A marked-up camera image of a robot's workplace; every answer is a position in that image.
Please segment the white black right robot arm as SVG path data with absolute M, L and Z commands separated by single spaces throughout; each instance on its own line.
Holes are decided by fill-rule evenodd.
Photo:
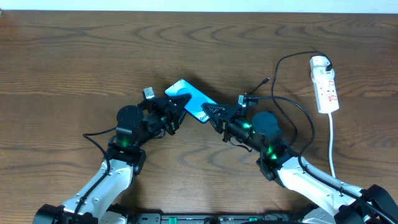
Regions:
M 311 165 L 283 139 L 270 111 L 247 121 L 242 106 L 205 103 L 202 108 L 225 142 L 235 139 L 248 151 L 259 152 L 256 164 L 267 180 L 305 196 L 335 223 L 397 223 L 397 204 L 385 189 L 347 184 Z

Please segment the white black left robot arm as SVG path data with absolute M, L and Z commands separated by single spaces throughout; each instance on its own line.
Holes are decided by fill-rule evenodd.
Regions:
M 103 161 L 98 172 L 74 196 L 59 206 L 45 204 L 34 223 L 132 223 L 133 215 L 114 200 L 141 173 L 152 139 L 174 135 L 180 127 L 191 96 L 145 96 L 138 105 L 122 107 L 107 147 L 100 147 Z

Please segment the blue Galaxy smartphone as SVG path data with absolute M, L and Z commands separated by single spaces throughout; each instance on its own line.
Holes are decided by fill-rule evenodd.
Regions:
M 188 103 L 185 105 L 185 110 L 196 118 L 201 123 L 206 123 L 209 120 L 209 116 L 204 112 L 202 108 L 202 104 L 211 103 L 216 104 L 211 98 L 206 96 L 200 90 L 195 88 L 189 82 L 184 79 L 181 79 L 168 87 L 164 93 L 167 96 L 180 96 L 180 95 L 190 95 L 191 98 Z

